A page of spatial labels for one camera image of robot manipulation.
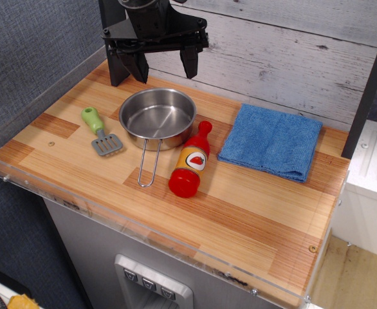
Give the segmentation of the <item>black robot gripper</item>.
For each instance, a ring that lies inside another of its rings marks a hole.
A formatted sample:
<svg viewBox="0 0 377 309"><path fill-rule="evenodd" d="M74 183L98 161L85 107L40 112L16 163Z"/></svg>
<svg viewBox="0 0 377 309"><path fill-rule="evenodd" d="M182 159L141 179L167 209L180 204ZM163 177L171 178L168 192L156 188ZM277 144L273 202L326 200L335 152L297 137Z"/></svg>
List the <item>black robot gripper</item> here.
<svg viewBox="0 0 377 309"><path fill-rule="evenodd" d="M120 81L132 75L147 83L144 53L180 50L186 77L198 74L198 52L208 47L207 21L175 10L169 1L108 1L110 18L102 38L119 51Z"/></svg>

